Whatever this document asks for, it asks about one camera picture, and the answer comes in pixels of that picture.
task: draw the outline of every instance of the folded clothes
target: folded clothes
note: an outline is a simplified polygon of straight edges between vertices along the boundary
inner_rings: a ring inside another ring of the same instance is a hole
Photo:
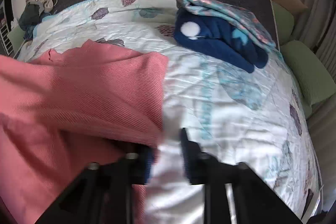
[[[249,73],[265,67],[275,43],[253,13],[215,0],[176,1],[174,38],[180,45]]]
[[[123,155],[110,140],[156,147],[167,58],[88,40],[33,64],[0,56],[0,197],[33,224],[90,162]],[[136,221],[144,187],[137,186]]]

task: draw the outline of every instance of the bed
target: bed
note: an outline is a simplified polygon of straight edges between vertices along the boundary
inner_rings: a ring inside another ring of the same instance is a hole
[[[251,10],[277,41],[270,0],[219,0]],[[58,0],[34,29],[18,60],[91,39],[169,58],[164,83],[164,138],[147,185],[145,223],[202,223],[202,186],[184,175],[179,129],[222,162],[247,162],[301,218],[321,181],[298,90],[277,50],[252,74],[180,47],[173,39],[176,0]],[[233,204],[232,192],[228,199]],[[235,221],[234,208],[231,218]]]

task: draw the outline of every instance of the pink cloth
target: pink cloth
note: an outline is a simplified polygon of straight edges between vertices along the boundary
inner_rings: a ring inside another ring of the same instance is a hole
[[[156,147],[162,131],[165,56],[88,40],[32,63],[0,56],[0,196],[18,224],[35,223],[89,162],[123,155],[105,138]]]

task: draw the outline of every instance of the purple leaf print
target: purple leaf print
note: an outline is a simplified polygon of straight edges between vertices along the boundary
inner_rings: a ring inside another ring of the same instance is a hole
[[[136,0],[121,0],[122,4],[124,7],[131,5],[133,2],[135,2]]]
[[[297,104],[297,107],[299,107],[299,99],[298,99],[298,97],[296,96],[296,94],[295,94],[295,92],[294,92],[293,89],[292,89],[292,95],[293,95],[293,97],[294,97],[294,99],[295,99],[295,102],[296,102],[296,104]]]
[[[112,44],[112,45],[116,45],[116,46],[120,46],[120,47],[125,47],[124,41],[122,41],[119,38],[112,39],[112,40],[105,40],[105,38],[101,38],[101,39],[96,40],[96,42],[97,43],[103,43],[103,44]]]
[[[159,32],[163,34],[165,37],[174,36],[175,26],[173,25],[162,24],[160,26],[157,26],[156,29],[158,29]]]
[[[99,8],[97,11],[95,11],[93,13],[93,15],[91,16],[91,19],[101,19],[104,16],[106,16],[109,13],[108,8],[104,7],[104,8]]]
[[[294,120],[294,124],[297,128],[297,131],[298,131],[299,135],[301,136],[302,135],[302,128],[301,128],[299,115],[297,114],[296,109],[291,104],[289,104],[289,111],[291,113],[291,117]]]

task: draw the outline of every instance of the red fabric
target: red fabric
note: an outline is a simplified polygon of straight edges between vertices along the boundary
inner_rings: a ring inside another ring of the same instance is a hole
[[[0,196],[33,224],[92,161],[123,153],[113,139],[156,147],[167,58],[88,40],[33,64],[0,56]],[[138,187],[136,220],[143,220]]]

